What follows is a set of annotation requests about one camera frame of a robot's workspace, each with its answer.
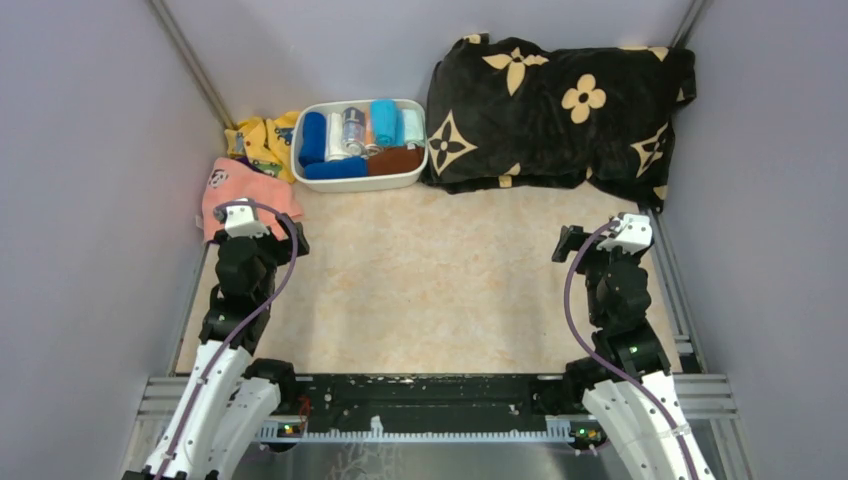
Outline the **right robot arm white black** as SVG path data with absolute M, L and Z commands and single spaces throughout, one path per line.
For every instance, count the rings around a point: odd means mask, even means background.
M 641 258 L 653 243 L 640 215 L 593 232 L 562 228 L 553 261 L 569 261 L 567 326 L 586 357 L 566 367 L 563 398 L 600 424 L 633 479 L 714 476 L 682 410 L 665 350 L 647 319 L 652 303 Z

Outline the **pink panda towel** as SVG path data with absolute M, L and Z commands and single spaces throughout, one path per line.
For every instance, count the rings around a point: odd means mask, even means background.
M 223 225 L 214 216 L 215 208 L 225 202 L 242 198 L 268 205 L 293 220 L 299 220 L 304 214 L 289 183 L 255 172 L 239 161 L 220 157 L 214 162 L 202 196 L 205 243 L 212 242 L 215 233 L 223 229 Z

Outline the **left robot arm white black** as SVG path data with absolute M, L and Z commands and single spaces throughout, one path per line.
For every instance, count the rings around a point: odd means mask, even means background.
M 273 300 L 309 252 L 301 224 L 289 216 L 278 223 L 282 240 L 217 232 L 218 281 L 190 376 L 152 453 L 124 478 L 229 479 L 265 419 L 297 406 L 293 365 L 254 356 Z

